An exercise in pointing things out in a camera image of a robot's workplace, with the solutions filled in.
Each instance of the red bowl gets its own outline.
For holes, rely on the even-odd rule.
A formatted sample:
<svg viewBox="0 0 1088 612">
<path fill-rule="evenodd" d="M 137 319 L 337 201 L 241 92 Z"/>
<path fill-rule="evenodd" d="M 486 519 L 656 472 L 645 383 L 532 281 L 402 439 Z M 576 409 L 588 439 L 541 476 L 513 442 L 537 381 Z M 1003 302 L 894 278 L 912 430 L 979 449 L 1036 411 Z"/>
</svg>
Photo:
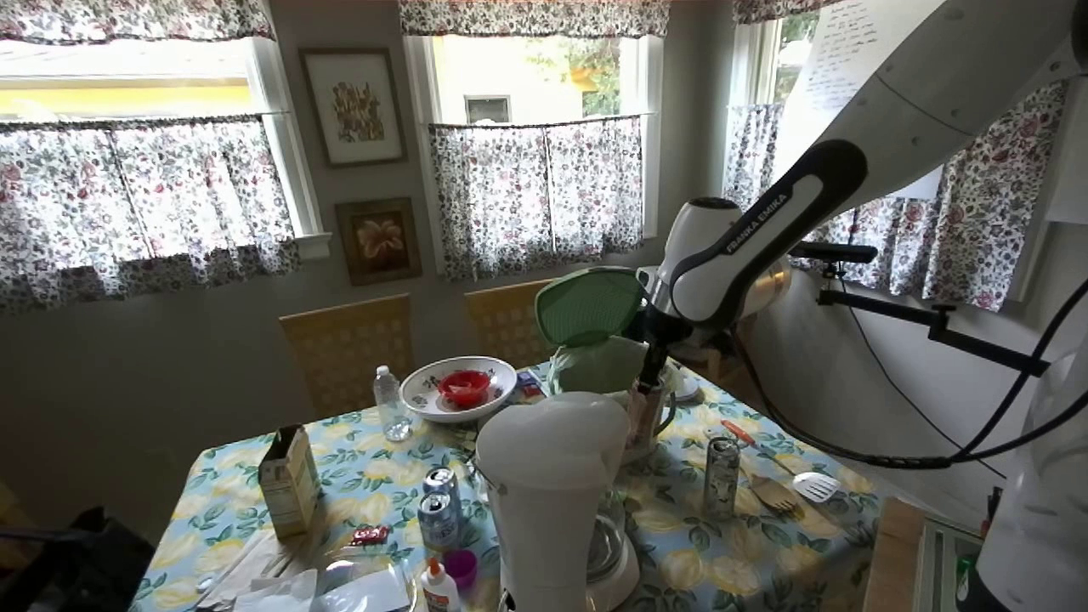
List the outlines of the red bowl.
<svg viewBox="0 0 1088 612">
<path fill-rule="evenodd" d="M 475 409 L 490 400 L 490 374 L 486 370 L 451 370 L 440 381 L 440 395 L 451 409 Z"/>
</svg>

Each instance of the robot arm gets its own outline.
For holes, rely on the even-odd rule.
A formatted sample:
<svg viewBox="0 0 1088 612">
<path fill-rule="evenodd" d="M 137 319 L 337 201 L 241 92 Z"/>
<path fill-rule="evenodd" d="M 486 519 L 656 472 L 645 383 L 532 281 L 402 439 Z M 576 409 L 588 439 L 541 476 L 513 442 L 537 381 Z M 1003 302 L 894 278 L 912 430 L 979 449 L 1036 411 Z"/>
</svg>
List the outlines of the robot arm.
<svg viewBox="0 0 1088 612">
<path fill-rule="evenodd" d="M 691 327 L 726 330 L 749 287 L 821 221 L 919 179 L 1025 92 L 1074 74 L 1086 15 L 1088 0 L 946 0 L 746 213 L 682 204 L 648 287 L 638 388 Z"/>
</svg>

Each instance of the window pane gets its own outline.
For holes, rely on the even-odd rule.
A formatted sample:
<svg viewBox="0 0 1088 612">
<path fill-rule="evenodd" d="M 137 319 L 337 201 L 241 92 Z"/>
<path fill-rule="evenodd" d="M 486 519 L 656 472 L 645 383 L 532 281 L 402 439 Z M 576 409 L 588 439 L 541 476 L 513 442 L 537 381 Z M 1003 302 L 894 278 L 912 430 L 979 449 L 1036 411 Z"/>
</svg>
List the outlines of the window pane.
<svg viewBox="0 0 1088 612">
<path fill-rule="evenodd" d="M 620 38 L 432 38 L 440 122 L 566 122 L 638 110 Z"/>
<path fill-rule="evenodd" d="M 777 52 L 776 52 L 776 102 L 787 102 L 797 80 L 804 74 L 814 38 L 817 38 L 821 9 L 791 15 L 781 21 Z"/>
<path fill-rule="evenodd" d="M 252 60 L 232 43 L 0 43 L 0 118 L 216 117 L 255 110 Z"/>
</svg>

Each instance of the paper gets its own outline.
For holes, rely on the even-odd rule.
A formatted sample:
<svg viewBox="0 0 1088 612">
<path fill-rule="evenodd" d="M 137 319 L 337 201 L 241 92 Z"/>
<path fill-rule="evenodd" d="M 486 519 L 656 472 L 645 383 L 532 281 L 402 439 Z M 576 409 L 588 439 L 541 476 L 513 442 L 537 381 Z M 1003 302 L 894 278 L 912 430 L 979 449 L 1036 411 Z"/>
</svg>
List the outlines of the paper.
<svg viewBox="0 0 1088 612">
<path fill-rule="evenodd" d="M 323 612 L 402 612 L 409 610 L 409 589 L 396 573 L 373 573 L 348 583 L 320 598 Z"/>
</svg>

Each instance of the table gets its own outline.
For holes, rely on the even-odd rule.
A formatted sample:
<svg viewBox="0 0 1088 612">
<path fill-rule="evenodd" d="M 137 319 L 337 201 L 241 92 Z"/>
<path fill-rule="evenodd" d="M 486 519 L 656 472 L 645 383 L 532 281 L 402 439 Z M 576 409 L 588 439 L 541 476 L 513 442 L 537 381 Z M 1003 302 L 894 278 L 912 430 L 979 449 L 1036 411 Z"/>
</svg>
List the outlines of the table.
<svg viewBox="0 0 1088 612">
<path fill-rule="evenodd" d="M 624 466 L 612 499 L 630 515 L 641 583 L 624 610 L 859 610 L 882 498 L 838 458 L 788 439 L 699 378 L 699 406 L 681 409 L 656 449 Z M 726 524 L 699 516 L 706 431 L 736 421 L 756 434 L 740 451 L 740 490 Z M 467 430 L 422 425 L 409 442 L 377 431 L 377 411 L 308 421 L 326 492 L 323 549 L 333 556 L 356 527 L 391 527 L 389 556 L 419 576 L 419 484 L 445 464 L 458 476 Z M 134 610 L 195 610 L 196 586 L 224 567 L 248 536 L 272 531 L 255 466 L 272 434 L 204 449 L 161 536 Z M 746 484 L 788 484 L 787 468 L 817 468 L 844 484 L 841 498 L 798 515 L 767 510 Z M 486 505 L 470 498 L 473 551 L 484 586 L 473 610 L 495 601 L 495 534 Z"/>
</svg>

